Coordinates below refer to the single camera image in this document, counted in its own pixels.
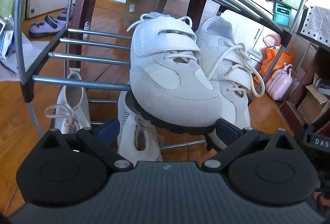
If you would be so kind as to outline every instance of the orange bag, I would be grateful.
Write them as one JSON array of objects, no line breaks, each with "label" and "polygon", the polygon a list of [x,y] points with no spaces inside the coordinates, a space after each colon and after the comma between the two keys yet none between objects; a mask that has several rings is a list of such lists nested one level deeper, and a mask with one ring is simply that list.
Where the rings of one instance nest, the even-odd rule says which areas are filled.
[{"label": "orange bag", "polygon": [[[267,45],[271,45],[272,47],[269,47],[266,49],[266,54],[267,54],[267,59],[263,60],[262,65],[261,65],[261,69],[259,71],[259,74],[261,76],[264,76],[266,74],[266,71],[268,70],[268,68],[270,67],[270,64],[272,63],[275,55],[278,53],[278,50],[275,49],[273,44],[269,44],[269,42],[266,40],[266,37],[271,36],[273,38],[276,39],[277,43],[276,46],[281,46],[281,38],[278,35],[267,35],[264,37],[264,42]],[[277,61],[276,65],[274,66],[273,70],[271,71],[271,73],[269,74],[267,79],[264,79],[265,83],[268,81],[268,79],[272,76],[272,74],[281,68],[284,68],[284,63],[288,64],[293,64],[294,61],[294,56],[293,56],[293,46],[291,46],[290,51],[287,52],[283,52],[282,55],[280,56],[279,60]],[[259,79],[257,78],[257,76],[254,77],[254,80],[259,83]]]}]

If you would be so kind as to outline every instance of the purple slipper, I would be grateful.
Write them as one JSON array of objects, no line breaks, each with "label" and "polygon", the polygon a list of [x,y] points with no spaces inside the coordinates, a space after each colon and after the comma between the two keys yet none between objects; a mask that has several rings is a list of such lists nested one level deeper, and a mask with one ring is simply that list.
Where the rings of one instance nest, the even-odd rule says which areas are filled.
[{"label": "purple slipper", "polygon": [[[75,5],[72,4],[71,5],[71,11],[70,11],[70,20],[73,16],[73,11],[75,9]],[[65,9],[59,14],[59,16],[57,17],[58,20],[66,20],[66,15],[67,15],[67,12],[68,12],[68,6],[65,7]]]},{"label": "purple slipper", "polygon": [[30,25],[29,36],[38,39],[56,35],[63,27],[65,27],[65,21],[47,15],[44,22]]}]

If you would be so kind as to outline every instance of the teal box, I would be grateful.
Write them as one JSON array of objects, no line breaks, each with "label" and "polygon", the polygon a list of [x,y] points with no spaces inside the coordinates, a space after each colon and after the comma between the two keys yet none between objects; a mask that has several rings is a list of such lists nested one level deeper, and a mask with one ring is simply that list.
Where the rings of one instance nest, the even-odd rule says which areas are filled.
[{"label": "teal box", "polygon": [[277,24],[289,26],[291,16],[291,8],[276,2],[274,8],[274,19],[273,21]]}]

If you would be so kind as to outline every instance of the black circular pad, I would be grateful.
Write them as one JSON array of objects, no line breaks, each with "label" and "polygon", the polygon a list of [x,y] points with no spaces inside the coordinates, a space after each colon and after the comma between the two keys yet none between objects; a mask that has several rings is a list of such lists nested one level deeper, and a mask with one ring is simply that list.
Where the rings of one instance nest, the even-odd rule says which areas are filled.
[{"label": "black circular pad", "polygon": [[86,200],[107,180],[107,169],[94,156],[51,148],[32,154],[16,176],[25,201],[38,205],[70,205]]},{"label": "black circular pad", "polygon": [[229,167],[229,181],[246,198],[262,204],[292,205],[317,185],[312,164],[294,150],[274,149],[245,155]]}]

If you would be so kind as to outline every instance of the metal screw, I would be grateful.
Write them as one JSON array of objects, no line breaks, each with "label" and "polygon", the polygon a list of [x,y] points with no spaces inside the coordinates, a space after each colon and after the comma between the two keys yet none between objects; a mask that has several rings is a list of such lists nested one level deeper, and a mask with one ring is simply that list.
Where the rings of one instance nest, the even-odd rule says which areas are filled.
[{"label": "metal screw", "polygon": [[117,167],[117,168],[120,168],[120,169],[125,169],[127,168],[128,166],[130,166],[130,162],[127,161],[127,160],[117,160],[114,162],[114,165]]},{"label": "metal screw", "polygon": [[221,162],[218,160],[207,160],[204,164],[208,168],[218,168],[221,166]]}]

